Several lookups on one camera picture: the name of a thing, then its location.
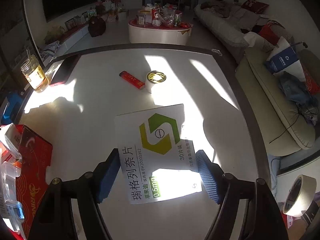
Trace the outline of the round red-top coffee table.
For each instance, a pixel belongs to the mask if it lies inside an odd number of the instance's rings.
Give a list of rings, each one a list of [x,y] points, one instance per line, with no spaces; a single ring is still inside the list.
[[[129,21],[129,41],[184,46],[191,35],[192,27],[192,24],[182,21],[182,12],[177,6],[148,5]]]

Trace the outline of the white yellow-green medicine box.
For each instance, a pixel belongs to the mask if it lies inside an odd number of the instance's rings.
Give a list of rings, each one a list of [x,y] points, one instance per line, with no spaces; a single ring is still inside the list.
[[[115,117],[121,170],[131,204],[202,191],[193,141],[182,133],[184,121],[182,104]]]

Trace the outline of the white blue shopping bag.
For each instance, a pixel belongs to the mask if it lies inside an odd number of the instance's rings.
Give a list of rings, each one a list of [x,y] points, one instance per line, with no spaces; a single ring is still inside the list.
[[[267,70],[277,78],[286,72],[301,82],[306,81],[302,64],[293,46],[282,36],[278,40],[276,47],[271,51],[264,65]]]

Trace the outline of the potted green plant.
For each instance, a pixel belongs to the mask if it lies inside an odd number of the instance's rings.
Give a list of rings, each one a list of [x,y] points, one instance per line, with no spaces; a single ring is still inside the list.
[[[51,44],[58,41],[65,33],[65,29],[62,26],[53,26],[47,31],[47,35],[44,38],[45,44]]]

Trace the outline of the dark red smartphone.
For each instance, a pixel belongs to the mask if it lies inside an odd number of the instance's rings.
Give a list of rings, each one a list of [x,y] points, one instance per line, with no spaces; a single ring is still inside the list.
[[[65,58],[61,66],[58,68],[57,72],[53,76],[50,86],[65,84],[68,81],[80,57],[81,55],[77,54]]]

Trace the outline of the blue denim clothes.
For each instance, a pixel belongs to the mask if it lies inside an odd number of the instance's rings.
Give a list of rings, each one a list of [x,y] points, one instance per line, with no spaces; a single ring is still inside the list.
[[[306,122],[315,126],[318,121],[318,100],[311,95],[305,83],[288,72],[283,72],[278,84],[287,100],[296,104],[298,113]]]

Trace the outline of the glass jar yellow label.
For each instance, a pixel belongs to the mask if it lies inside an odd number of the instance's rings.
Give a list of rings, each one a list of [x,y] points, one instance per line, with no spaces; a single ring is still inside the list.
[[[21,72],[32,89],[37,92],[43,92],[49,86],[49,79],[44,73],[38,59],[31,55],[29,49],[26,49],[27,58],[21,65]]]

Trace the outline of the dark red bag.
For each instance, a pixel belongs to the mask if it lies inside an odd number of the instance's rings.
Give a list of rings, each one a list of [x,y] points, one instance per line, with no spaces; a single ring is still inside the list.
[[[106,31],[105,21],[97,16],[92,16],[88,23],[88,32],[92,37],[103,35]]]

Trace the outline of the clear plastic container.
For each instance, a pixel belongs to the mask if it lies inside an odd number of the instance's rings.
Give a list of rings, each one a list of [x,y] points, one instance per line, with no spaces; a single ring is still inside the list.
[[[12,231],[23,235],[23,208],[16,194],[22,169],[20,142],[21,133],[13,123],[1,126],[1,216]]]

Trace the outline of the blue plastic stool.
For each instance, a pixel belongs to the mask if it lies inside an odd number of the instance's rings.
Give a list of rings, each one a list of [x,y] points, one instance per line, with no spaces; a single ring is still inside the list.
[[[13,123],[19,113],[23,99],[15,92],[9,92],[1,104],[1,125]]]

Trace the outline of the red cardboard fruit box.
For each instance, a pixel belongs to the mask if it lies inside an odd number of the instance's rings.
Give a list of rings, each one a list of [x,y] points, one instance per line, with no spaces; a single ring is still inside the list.
[[[11,231],[21,239],[27,239],[33,218],[48,187],[46,169],[50,166],[53,146],[25,125],[15,125],[21,133],[19,153],[22,156],[21,175],[16,178],[17,200],[24,214],[23,235]]]

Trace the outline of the red lighter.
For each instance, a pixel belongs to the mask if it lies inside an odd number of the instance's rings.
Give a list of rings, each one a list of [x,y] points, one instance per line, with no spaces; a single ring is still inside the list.
[[[127,71],[122,71],[119,76],[123,78],[125,81],[130,83],[131,85],[135,86],[139,90],[145,88],[145,83],[128,73]]]

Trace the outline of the red cushion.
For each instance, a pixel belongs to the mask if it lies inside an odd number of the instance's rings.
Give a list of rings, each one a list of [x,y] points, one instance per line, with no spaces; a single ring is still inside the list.
[[[241,5],[241,7],[255,14],[263,14],[269,5],[256,0],[247,0]]]

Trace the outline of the white covered long sofa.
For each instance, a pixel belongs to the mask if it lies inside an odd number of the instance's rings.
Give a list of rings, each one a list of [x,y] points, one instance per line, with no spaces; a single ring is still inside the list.
[[[197,5],[194,12],[237,63],[248,47],[258,47],[268,53],[281,37],[290,44],[294,42],[293,35],[278,21],[244,6],[212,1]]]

